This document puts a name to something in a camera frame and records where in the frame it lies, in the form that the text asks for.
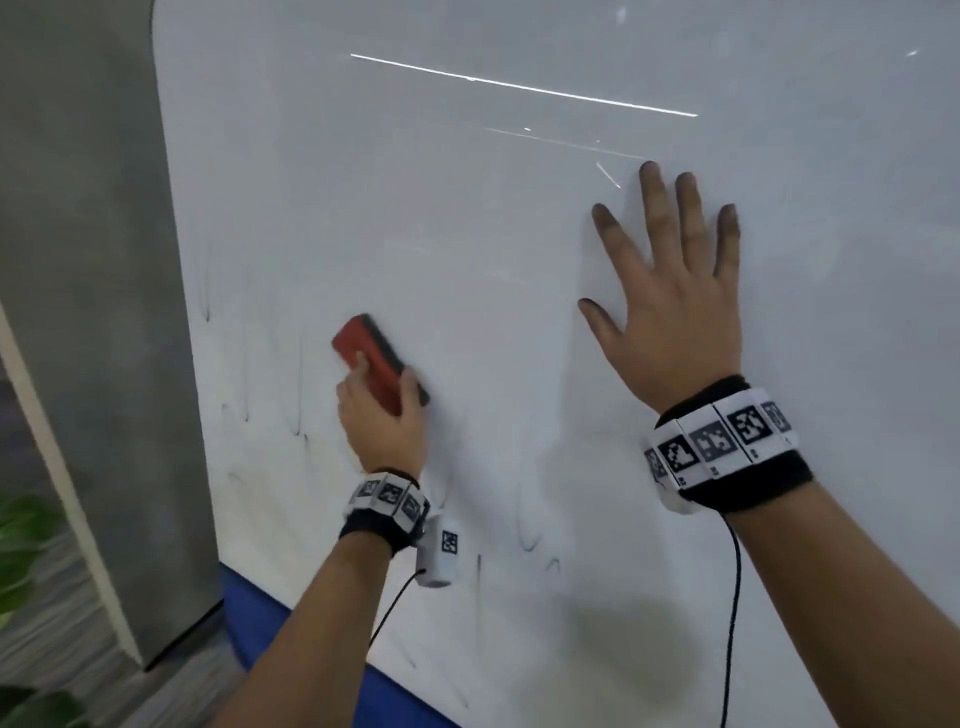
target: green plant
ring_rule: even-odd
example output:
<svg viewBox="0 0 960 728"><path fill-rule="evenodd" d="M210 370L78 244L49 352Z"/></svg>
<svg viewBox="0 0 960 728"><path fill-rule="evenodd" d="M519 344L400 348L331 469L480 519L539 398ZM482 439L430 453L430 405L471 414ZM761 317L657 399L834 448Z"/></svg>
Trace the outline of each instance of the green plant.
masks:
<svg viewBox="0 0 960 728"><path fill-rule="evenodd" d="M40 497L0 498L0 629L34 590L30 567L63 522ZM37 694L0 685L0 728L89 728L84 707L69 692Z"/></svg>

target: wall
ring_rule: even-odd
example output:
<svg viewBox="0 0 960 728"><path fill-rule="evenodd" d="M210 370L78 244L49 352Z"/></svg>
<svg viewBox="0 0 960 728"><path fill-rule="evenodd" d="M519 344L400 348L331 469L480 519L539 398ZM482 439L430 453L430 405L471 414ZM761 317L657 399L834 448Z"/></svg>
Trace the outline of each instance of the wall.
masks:
<svg viewBox="0 0 960 728"><path fill-rule="evenodd" d="M0 353L143 661L219 599L150 13L0 6Z"/></svg>

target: black cable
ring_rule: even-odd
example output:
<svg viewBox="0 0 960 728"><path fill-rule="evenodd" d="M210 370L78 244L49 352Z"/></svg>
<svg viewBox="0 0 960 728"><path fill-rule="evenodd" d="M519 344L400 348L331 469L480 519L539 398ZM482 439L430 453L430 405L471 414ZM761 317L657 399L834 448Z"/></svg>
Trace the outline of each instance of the black cable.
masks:
<svg viewBox="0 0 960 728"><path fill-rule="evenodd" d="M411 582L420 576L422 573L426 573L426 569L420 569L419 571L414 571L414 575L407 579L407 583L403 585L403 588L400 589L398 595L394 597L394 603L390 605L390 609L387 610L387 613L383 616L383 619L380 620L380 626L376 628L376 632L373 633L373 636L370 638L370 644L367 645L369 649L373 645L373 641L376 639L376 636L380 634L380 630L383 629L384 622L387 621L387 617L390 616L390 613L393 612L396 603L400 601L400 598L403 596L403 593L407 591L407 587L410 586Z"/></svg>
<svg viewBox="0 0 960 728"><path fill-rule="evenodd" d="M733 664L733 628L736 625L736 608L740 603L740 575L742 571L742 566L740 563L740 540L736 538L736 532L733 530L733 527L726 518L723 519L723 523L727 525L730 535L733 538L733 552L736 554L736 581L733 586L733 606L730 611L730 633L727 636L727 676L723 681L723 714L720 718L720 728L726 728L727 726L727 708L730 706L730 671Z"/></svg>

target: white surface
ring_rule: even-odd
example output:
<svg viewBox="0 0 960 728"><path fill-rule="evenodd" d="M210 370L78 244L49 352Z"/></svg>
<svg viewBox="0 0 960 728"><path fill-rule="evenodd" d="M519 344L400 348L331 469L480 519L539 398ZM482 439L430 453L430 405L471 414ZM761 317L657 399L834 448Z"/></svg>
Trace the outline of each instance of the white surface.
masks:
<svg viewBox="0 0 960 728"><path fill-rule="evenodd" d="M729 536L660 506L638 444L654 417L575 308L622 313L588 211L642 237L650 157L695 170L709 210L738 203L746 373L960 617L958 20L867 0L160 0L224 562L293 605L332 545L357 475L329 340L369 311L433 394L424 480L464 525L461 581L408 593L372 663L465 726L713 724ZM829 725L749 566L732 725Z"/></svg>

